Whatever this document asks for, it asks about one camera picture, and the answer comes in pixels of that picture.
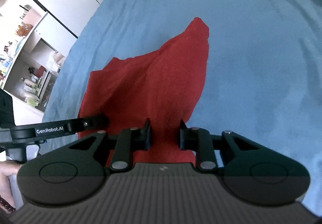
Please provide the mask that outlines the person's left hand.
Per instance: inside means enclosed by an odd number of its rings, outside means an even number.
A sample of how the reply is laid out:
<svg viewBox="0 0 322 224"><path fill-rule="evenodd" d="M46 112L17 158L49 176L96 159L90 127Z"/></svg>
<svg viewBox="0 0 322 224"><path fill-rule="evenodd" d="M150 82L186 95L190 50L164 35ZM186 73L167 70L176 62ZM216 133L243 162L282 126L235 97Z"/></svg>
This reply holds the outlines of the person's left hand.
<svg viewBox="0 0 322 224"><path fill-rule="evenodd" d="M10 214L12 209L15 209L9 177L11 175L17 175L21 167L22 164L16 161L9 160L1 162L1 210L6 214Z"/></svg>

